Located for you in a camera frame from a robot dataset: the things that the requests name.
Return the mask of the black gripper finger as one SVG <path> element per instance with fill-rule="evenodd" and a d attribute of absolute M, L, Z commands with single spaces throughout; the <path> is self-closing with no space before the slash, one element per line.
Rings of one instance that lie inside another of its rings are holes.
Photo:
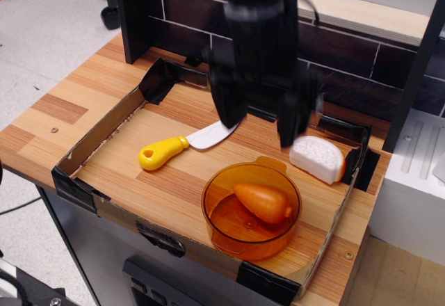
<path fill-rule="evenodd" d="M 306 131 L 310 104 L 295 92 L 286 92 L 278 104 L 277 130 L 280 135 L 280 145 L 289 147 L 294 140 Z"/>
<path fill-rule="evenodd" d="M 234 79 L 210 76 L 211 95 L 220 121 L 232 128 L 247 114 L 246 89 Z"/>

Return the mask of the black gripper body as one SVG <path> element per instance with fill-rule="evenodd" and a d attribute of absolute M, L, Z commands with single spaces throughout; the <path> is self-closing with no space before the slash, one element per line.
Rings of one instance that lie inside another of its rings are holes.
<path fill-rule="evenodd" d="M 298 93 L 307 100 L 310 115 L 321 111 L 318 77 L 298 60 L 296 3 L 226 3 L 224 11 L 232 42 L 206 52 L 209 77 L 238 81 L 246 89 L 247 113 L 257 109 L 277 118 L 279 101 L 286 92 Z"/>

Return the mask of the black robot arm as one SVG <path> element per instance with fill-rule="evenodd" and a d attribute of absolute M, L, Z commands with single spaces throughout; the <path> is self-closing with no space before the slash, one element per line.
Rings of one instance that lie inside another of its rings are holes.
<path fill-rule="evenodd" d="M 232 44 L 206 53 L 220 120 L 231 128 L 250 109 L 274 113 L 289 147 L 323 101 L 316 75 L 298 60 L 298 0 L 227 0 L 224 13 Z"/>

